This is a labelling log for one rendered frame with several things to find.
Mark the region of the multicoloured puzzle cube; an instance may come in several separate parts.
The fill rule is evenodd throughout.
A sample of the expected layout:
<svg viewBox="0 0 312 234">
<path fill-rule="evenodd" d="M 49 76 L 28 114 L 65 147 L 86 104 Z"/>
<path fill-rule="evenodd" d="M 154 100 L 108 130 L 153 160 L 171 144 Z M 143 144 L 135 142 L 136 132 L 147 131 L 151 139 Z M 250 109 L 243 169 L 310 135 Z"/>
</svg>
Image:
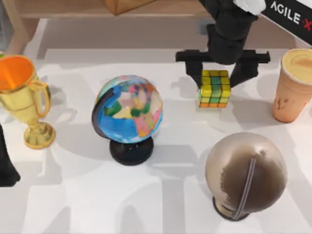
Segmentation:
<svg viewBox="0 0 312 234">
<path fill-rule="evenodd" d="M 227 70 L 203 70 L 197 92 L 198 107 L 224 109 L 231 94 Z"/>
</svg>

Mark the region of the peach paper cup with lid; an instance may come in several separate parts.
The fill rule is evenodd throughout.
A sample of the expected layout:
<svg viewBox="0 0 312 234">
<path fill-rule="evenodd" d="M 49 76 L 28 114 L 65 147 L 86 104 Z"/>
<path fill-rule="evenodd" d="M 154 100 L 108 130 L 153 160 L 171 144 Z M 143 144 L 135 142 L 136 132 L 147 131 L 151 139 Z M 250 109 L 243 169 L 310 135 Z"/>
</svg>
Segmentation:
<svg viewBox="0 0 312 234">
<path fill-rule="evenodd" d="M 312 49 L 292 49 L 281 58 L 272 116 L 295 121 L 312 99 Z"/>
</svg>

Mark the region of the colourful globe on black stand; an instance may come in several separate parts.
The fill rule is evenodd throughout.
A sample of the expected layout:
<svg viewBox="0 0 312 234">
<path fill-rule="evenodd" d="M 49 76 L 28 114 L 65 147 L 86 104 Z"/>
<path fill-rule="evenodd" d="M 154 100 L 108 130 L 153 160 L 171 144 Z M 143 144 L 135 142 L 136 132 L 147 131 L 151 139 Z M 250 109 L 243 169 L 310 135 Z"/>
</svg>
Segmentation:
<svg viewBox="0 0 312 234">
<path fill-rule="evenodd" d="M 163 120 L 163 102 L 156 87 L 137 75 L 109 80 L 99 91 L 93 110 L 95 132 L 109 139 L 112 158 L 126 166 L 139 165 L 152 155 Z"/>
</svg>

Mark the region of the brown wooden block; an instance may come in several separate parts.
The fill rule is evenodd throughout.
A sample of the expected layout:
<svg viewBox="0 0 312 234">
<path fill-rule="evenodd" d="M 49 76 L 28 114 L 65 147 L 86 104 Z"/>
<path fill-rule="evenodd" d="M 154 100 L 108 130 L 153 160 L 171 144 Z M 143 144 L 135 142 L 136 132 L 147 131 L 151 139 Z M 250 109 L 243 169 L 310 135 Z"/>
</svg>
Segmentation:
<svg viewBox="0 0 312 234">
<path fill-rule="evenodd" d="M 106 8 L 115 16 L 147 5 L 155 0 L 103 0 Z"/>
</svg>

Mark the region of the brown globe on dark base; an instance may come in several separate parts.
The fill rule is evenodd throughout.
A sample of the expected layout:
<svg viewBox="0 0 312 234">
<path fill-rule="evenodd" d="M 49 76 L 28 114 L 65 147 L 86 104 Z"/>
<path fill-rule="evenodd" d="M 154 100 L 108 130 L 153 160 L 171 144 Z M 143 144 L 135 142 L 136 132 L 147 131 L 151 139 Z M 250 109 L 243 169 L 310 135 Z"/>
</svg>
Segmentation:
<svg viewBox="0 0 312 234">
<path fill-rule="evenodd" d="M 224 137 L 212 148 L 205 179 L 216 212 L 226 220 L 241 221 L 271 207 L 282 196 L 288 171 L 271 140 L 240 132 Z"/>
</svg>

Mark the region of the pale wooden shelf unit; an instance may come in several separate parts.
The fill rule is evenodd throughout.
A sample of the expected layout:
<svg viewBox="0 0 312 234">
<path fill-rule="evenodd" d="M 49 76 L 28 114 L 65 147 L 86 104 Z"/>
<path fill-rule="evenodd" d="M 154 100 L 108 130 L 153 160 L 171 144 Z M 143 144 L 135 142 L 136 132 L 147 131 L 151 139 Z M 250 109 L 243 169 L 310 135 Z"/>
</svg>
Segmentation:
<svg viewBox="0 0 312 234">
<path fill-rule="evenodd" d="M 0 0 L 13 26 L 6 52 L 20 54 L 41 19 L 54 29 L 49 47 L 88 49 L 204 48 L 210 16 L 197 0 L 155 0 L 114 16 L 103 0 Z"/>
</svg>

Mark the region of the gold trophy cup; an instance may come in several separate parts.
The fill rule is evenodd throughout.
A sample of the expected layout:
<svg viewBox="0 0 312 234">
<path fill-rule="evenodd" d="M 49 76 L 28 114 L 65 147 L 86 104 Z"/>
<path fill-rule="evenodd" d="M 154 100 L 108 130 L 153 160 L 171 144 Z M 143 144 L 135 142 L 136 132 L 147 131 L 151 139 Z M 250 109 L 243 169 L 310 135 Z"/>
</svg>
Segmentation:
<svg viewBox="0 0 312 234">
<path fill-rule="evenodd" d="M 55 129 L 40 119 L 51 109 L 49 86 L 41 82 L 32 61 L 24 56 L 0 58 L 0 104 L 10 115 L 27 125 L 24 143 L 31 149 L 47 148 Z"/>
</svg>

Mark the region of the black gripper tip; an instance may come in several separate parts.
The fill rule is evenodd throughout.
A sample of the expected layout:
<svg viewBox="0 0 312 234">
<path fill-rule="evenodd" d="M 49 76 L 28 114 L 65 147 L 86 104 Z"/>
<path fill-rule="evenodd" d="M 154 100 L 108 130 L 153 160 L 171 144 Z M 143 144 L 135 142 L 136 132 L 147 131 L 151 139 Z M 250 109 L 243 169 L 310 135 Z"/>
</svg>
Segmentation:
<svg viewBox="0 0 312 234">
<path fill-rule="evenodd" d="M 2 125 L 0 124 L 0 187 L 13 187 L 20 175 L 9 157 Z"/>
</svg>

